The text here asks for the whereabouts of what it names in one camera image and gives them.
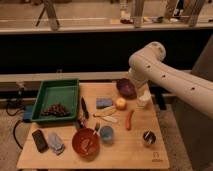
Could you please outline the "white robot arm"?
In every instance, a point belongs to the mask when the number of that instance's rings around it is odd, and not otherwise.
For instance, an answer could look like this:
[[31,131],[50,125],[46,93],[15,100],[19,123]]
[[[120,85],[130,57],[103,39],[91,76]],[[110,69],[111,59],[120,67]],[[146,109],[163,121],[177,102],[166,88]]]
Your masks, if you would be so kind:
[[137,88],[150,80],[213,119],[213,82],[164,64],[165,57],[165,47],[150,42],[130,56],[129,79]]

